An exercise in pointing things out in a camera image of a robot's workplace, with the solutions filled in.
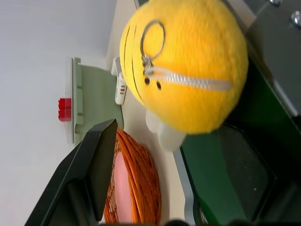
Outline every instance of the white surface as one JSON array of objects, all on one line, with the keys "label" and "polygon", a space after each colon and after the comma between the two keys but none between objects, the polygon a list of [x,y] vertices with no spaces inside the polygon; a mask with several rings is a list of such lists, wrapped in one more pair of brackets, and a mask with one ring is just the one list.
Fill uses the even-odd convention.
[{"label": "white surface", "polygon": [[[119,56],[119,43],[124,27],[136,11],[133,0],[117,1],[110,43],[107,53],[107,65],[111,66],[114,57]],[[158,144],[158,137],[147,128],[146,109],[127,90],[122,106],[124,130],[139,143],[146,145],[158,171],[162,195],[162,224],[171,218],[184,219],[185,198],[172,152],[164,152]]]},{"label": "white surface", "polygon": [[57,117],[67,58],[106,67],[116,1],[0,3],[0,224],[21,226],[73,148]]}]

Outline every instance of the white plush foot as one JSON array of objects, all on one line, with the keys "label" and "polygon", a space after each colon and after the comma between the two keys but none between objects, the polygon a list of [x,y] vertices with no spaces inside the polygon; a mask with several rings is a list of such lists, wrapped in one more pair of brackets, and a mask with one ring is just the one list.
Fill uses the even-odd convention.
[{"label": "white plush foot", "polygon": [[164,151],[173,152],[182,145],[186,138],[186,133],[179,132],[161,122],[158,128],[158,138],[160,147]]},{"label": "white plush foot", "polygon": [[151,111],[146,110],[145,115],[146,125],[152,133],[157,133],[161,120]]}]

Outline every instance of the white wall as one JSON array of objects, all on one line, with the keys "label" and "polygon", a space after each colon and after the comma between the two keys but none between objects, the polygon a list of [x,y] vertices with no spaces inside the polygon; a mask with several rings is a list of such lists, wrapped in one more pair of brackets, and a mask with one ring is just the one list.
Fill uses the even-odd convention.
[{"label": "white wall", "polygon": [[72,150],[57,102],[68,57],[106,67],[116,0],[0,0],[0,225],[24,225]]}]

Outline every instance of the key ring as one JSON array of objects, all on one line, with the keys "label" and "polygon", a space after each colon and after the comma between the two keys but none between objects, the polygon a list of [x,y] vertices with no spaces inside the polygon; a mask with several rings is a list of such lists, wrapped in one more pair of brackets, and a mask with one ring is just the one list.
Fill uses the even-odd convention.
[{"label": "key ring", "polygon": [[[148,56],[148,55],[144,54],[143,42],[144,42],[144,38],[145,38],[145,35],[146,35],[147,31],[154,24],[159,24],[159,26],[162,28],[162,31],[163,31],[163,42],[162,42],[162,45],[161,45],[161,47],[159,49],[159,52],[155,56],[151,57],[151,56]],[[151,62],[159,56],[159,54],[161,53],[161,51],[163,49],[164,43],[165,43],[165,28],[164,28],[164,25],[159,20],[152,20],[152,21],[150,21],[146,25],[146,27],[145,27],[145,29],[144,29],[144,31],[142,33],[141,39],[140,39],[140,51],[141,51],[141,54],[142,54],[142,60],[143,60],[143,64],[144,65],[150,65]]]}]

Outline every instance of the metal ring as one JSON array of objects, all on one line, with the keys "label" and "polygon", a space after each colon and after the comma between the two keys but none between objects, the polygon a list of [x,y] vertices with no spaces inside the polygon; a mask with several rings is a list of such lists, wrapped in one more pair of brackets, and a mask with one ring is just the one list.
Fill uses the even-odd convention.
[{"label": "metal ring", "polygon": [[142,36],[141,36],[141,39],[140,39],[140,51],[141,51],[142,57],[146,56],[146,55],[144,54],[144,50],[143,50],[143,42],[144,42],[144,38],[145,38],[145,35],[146,35],[147,31],[149,30],[149,28],[150,28],[153,24],[159,24],[159,26],[162,28],[162,31],[163,31],[163,42],[162,42],[162,45],[161,45],[161,47],[160,47],[160,49],[159,49],[159,52],[158,52],[155,56],[153,56],[153,57],[148,56],[149,59],[150,59],[150,61],[154,60],[155,58],[157,58],[157,57],[159,56],[159,54],[161,53],[161,51],[162,51],[162,49],[163,49],[164,43],[165,43],[165,28],[164,28],[164,25],[162,24],[162,22],[159,21],[159,20],[152,20],[152,21],[150,21],[150,22],[146,25],[146,27],[145,27],[145,29],[144,29],[144,31],[143,31],[143,34],[142,34]]}]

